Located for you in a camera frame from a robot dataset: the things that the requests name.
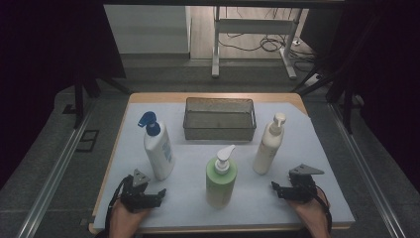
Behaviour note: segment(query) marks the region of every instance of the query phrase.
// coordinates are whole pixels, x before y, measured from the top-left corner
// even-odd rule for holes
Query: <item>human hand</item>
[[[110,238],[130,238],[139,228],[140,223],[145,219],[151,209],[144,209],[138,213],[131,213],[127,210],[120,199],[114,203],[111,212]]]
[[[318,196],[330,207],[330,203],[325,196],[325,193],[317,188]],[[328,232],[328,220],[322,205],[316,200],[312,199],[306,203],[299,201],[287,200],[287,203],[294,209],[302,223],[309,230],[313,238],[330,238]]]

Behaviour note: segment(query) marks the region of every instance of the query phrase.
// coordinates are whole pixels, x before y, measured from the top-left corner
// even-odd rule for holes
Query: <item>cream-colored bottle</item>
[[[231,200],[238,167],[230,159],[235,146],[224,148],[211,159],[206,167],[206,198],[215,208],[225,207]]]
[[[265,175],[268,172],[278,148],[280,148],[284,135],[283,124],[285,121],[286,115],[275,113],[273,121],[265,126],[262,141],[253,164],[254,171],[260,175]]]

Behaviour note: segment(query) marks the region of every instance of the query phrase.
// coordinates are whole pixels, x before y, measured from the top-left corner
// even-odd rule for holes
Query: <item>lotion bottle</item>
[[[138,125],[146,126],[144,146],[155,177],[164,180],[170,175],[175,164],[166,126],[162,121],[157,122],[157,117],[152,111],[146,112]]]
[[[285,121],[286,116],[283,113],[275,113],[273,121],[265,126],[262,141],[254,159],[253,169],[256,173],[264,175],[268,172],[283,140]]]
[[[230,159],[235,146],[220,150],[217,157],[211,159],[206,168],[207,202],[215,208],[225,207],[232,196],[238,167]]]

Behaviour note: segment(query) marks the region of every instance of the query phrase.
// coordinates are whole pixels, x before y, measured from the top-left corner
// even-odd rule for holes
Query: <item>gray floor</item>
[[[221,77],[211,77],[210,60],[143,59],[123,56],[127,79],[117,79],[134,91],[287,92],[305,75],[287,78],[278,60],[222,60]],[[105,175],[128,95],[98,80],[102,94],[87,100],[93,108],[86,130],[99,130],[91,153],[75,152],[59,186],[41,216],[35,237],[93,237],[87,223]],[[304,103],[317,135],[335,172],[356,223],[348,230],[334,230],[333,237],[392,237],[386,217],[375,203],[367,182],[361,176],[352,150],[347,146],[331,105],[325,102],[328,87],[307,96]],[[73,133],[74,115],[62,114],[73,104],[72,88],[59,93],[55,110],[37,141],[0,191],[0,237],[15,237],[55,162]],[[354,109],[354,140],[367,161],[378,187],[390,203],[405,237],[420,237],[420,196],[384,147]],[[194,237],[292,237],[289,233],[176,235]]]

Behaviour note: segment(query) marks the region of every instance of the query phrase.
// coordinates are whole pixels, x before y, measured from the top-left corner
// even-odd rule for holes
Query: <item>bottle label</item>
[[[277,154],[277,150],[271,150],[263,142],[260,143],[259,151],[260,151],[260,153],[262,153],[264,155],[267,155],[270,159],[274,158],[275,154]]]
[[[165,143],[163,143],[163,145],[161,146],[163,153],[164,153],[164,157],[166,158],[166,160],[171,163],[172,162],[172,152],[170,150],[170,142],[166,141]]]

